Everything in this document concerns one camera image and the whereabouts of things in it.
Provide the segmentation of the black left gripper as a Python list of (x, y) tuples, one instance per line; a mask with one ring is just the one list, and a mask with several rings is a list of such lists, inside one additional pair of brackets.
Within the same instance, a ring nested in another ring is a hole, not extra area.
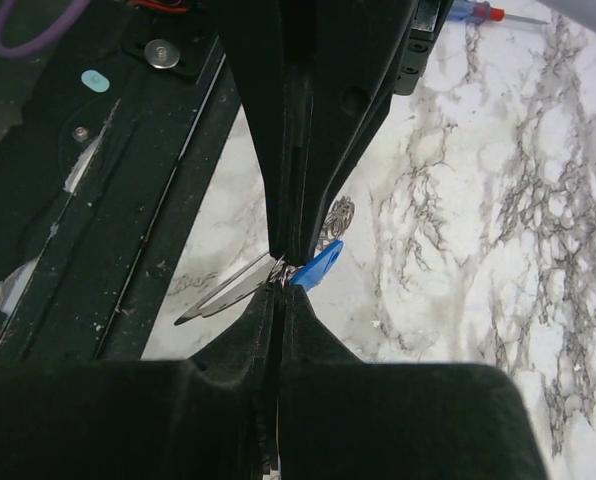
[(298, 161), (297, 263), (313, 255), (327, 190), (373, 105), (414, 15), (396, 95), (411, 95), (447, 20), (451, 0), (318, 1), (310, 72), (308, 145)]

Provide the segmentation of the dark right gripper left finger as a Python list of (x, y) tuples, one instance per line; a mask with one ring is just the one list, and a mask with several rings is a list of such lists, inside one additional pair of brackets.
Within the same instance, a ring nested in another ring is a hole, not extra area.
[(0, 366), (0, 479), (260, 479), (279, 464), (262, 287), (186, 360)]

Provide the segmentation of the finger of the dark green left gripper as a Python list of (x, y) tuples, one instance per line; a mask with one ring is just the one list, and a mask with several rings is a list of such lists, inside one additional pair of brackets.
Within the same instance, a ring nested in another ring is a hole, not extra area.
[(217, 25), (240, 96), (262, 174), (269, 252), (288, 263), (301, 261), (291, 232), (292, 170), (285, 22), (279, 1), (214, 1)]

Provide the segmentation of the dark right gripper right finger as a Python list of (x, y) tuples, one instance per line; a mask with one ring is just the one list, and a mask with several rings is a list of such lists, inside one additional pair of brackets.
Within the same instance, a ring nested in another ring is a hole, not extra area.
[(278, 391), (285, 479), (543, 479), (513, 381), (472, 363), (358, 360), (302, 288), (282, 295)]

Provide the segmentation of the clear plastic key organizer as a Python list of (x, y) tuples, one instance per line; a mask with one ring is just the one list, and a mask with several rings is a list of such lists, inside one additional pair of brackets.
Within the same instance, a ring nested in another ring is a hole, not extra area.
[(267, 253), (258, 256), (189, 307), (174, 325), (180, 326), (199, 317), (208, 318), (230, 308), (264, 284), (275, 266), (276, 260)]

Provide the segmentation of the blue capped key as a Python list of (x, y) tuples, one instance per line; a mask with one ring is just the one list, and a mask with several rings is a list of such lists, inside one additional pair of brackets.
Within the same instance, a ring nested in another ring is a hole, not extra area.
[(310, 262), (297, 270), (291, 277), (289, 284), (301, 286), (305, 291), (313, 289), (331, 270), (342, 253), (343, 248), (343, 241), (333, 241)]

